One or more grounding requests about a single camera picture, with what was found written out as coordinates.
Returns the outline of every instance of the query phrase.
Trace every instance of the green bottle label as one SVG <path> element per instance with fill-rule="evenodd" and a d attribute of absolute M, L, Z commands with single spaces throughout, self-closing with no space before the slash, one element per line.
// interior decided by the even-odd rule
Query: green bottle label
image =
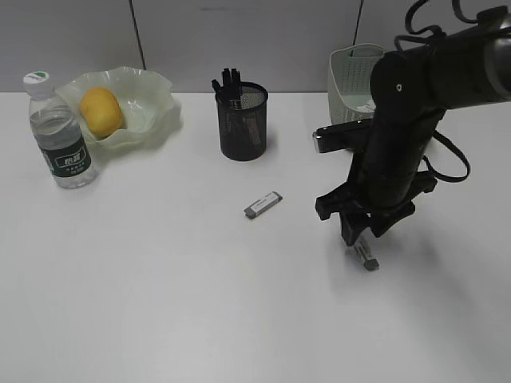
<path fill-rule="evenodd" d="M 67 148 L 55 150 L 39 148 L 50 171 L 57 177 L 77 176 L 87 170 L 92 163 L 83 136 Z"/>

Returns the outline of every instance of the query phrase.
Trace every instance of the robotic arm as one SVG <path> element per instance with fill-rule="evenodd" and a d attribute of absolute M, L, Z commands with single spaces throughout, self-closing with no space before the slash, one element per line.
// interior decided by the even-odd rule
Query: robotic arm
<path fill-rule="evenodd" d="M 460 182 L 469 163 L 448 139 L 436 132 L 448 109 L 511 100 L 511 15 L 506 6 L 483 11 L 477 20 L 465 18 L 459 0 L 454 11 L 473 28 L 446 36 L 438 26 L 415 32 L 411 20 L 428 0 L 416 2 L 406 16 L 408 32 L 426 31 L 428 38 L 397 36 L 397 50 L 386 53 L 374 67 L 371 94 L 376 104 L 372 120 L 320 128 L 314 133 L 319 152 L 349 148 L 353 160 L 347 182 L 316 200 L 321 220 L 339 213 L 342 235 L 352 246 L 370 228 L 376 237 L 412 215 L 412 200 L 432 192 L 437 179 Z M 400 41 L 422 43 L 402 50 Z M 436 172 L 424 157 L 435 137 L 467 166 L 467 176 Z M 418 172 L 421 160 L 428 171 Z"/>

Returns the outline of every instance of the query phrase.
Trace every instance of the white bottle cap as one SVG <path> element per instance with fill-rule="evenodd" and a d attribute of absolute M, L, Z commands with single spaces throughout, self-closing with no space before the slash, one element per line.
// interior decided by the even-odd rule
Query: white bottle cap
<path fill-rule="evenodd" d="M 33 98 L 41 98 L 55 90 L 50 75 L 47 72 L 37 71 L 23 77 L 26 92 Z"/>

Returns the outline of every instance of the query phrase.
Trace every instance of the yellow fruit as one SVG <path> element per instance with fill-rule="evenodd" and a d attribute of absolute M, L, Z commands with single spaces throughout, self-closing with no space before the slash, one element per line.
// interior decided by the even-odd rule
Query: yellow fruit
<path fill-rule="evenodd" d="M 122 125 L 119 101 L 107 88 L 89 89 L 81 99 L 80 112 L 89 130 L 100 138 L 111 135 Z"/>

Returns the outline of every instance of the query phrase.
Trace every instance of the white wall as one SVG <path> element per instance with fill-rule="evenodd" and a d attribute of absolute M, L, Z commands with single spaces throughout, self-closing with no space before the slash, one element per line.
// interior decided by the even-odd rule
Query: white wall
<path fill-rule="evenodd" d="M 278 92 L 325 91 L 332 50 L 351 45 L 359 0 L 134 0 L 148 69 L 211 92 L 224 67 Z"/>
<path fill-rule="evenodd" d="M 365 0 L 357 43 L 373 42 L 385 49 L 394 49 L 394 37 L 407 34 L 405 16 L 415 2 L 416 0 Z M 493 6 L 510 5 L 510 0 L 461 0 L 461 7 L 467 18 L 476 18 L 477 12 Z M 413 24 L 416 30 L 432 24 L 440 25 L 449 34 L 468 27 L 454 16 L 451 0 L 431 0 L 416 13 Z"/>
<path fill-rule="evenodd" d="M 141 67 L 128 0 L 2 0 L 0 91 L 23 91 L 34 70 L 64 85 L 120 65 Z"/>

